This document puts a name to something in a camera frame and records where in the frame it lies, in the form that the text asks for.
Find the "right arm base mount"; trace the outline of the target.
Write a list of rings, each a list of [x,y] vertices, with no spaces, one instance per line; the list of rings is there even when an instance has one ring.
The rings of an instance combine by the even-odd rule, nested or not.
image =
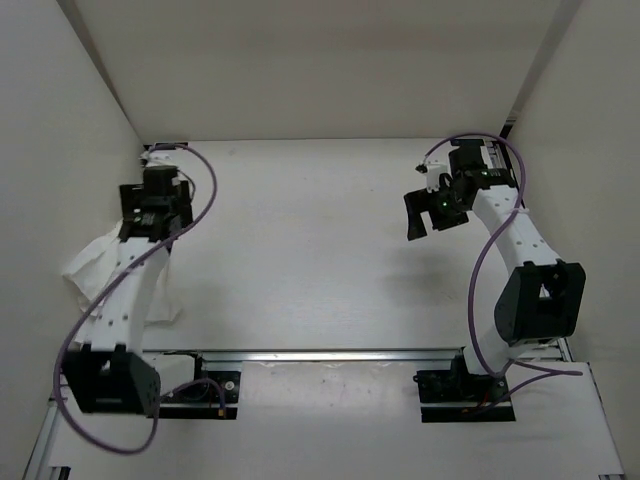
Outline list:
[[[505,376],[470,374],[457,355],[448,370],[418,370],[416,383],[422,423],[503,423],[516,416]]]

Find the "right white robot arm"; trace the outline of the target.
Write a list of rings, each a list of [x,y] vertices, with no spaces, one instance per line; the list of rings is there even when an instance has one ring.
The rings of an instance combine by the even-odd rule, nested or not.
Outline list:
[[[586,283],[577,262],[566,262],[543,239],[523,208],[521,192],[510,172],[488,165],[477,141],[464,141],[441,163],[425,159],[417,171],[426,186],[405,194],[408,240],[431,229],[444,231],[475,215],[489,239],[472,269],[467,298],[470,344],[462,351],[464,365],[449,375],[449,387],[460,399],[470,400],[486,384],[485,376],[503,373],[522,353],[538,344],[574,334]],[[475,289],[480,267],[496,248],[508,279],[486,325],[475,320]]]

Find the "white skirt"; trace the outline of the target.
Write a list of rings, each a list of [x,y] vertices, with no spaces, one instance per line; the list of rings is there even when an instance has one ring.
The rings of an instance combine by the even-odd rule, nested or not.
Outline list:
[[[116,271],[118,234],[122,221],[105,235],[90,242],[67,265],[62,277],[79,291],[78,305],[82,312],[108,284]],[[169,324],[174,322],[182,310],[182,305],[174,294],[170,281],[171,261],[163,268],[154,290],[146,324]]]

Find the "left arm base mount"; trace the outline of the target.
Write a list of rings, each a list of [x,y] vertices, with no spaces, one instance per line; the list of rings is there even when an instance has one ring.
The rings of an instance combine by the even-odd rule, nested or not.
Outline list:
[[[162,352],[152,357],[152,363],[161,380],[161,419],[237,419],[239,370],[220,370],[191,351]]]

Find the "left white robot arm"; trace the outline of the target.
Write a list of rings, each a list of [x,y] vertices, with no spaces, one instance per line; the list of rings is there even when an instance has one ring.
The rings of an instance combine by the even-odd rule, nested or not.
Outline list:
[[[115,274],[126,277],[99,302],[81,347],[65,353],[62,373],[83,413],[151,416],[161,380],[142,357],[144,323],[170,258],[162,242],[193,221],[189,183],[176,166],[156,165],[119,192]]]

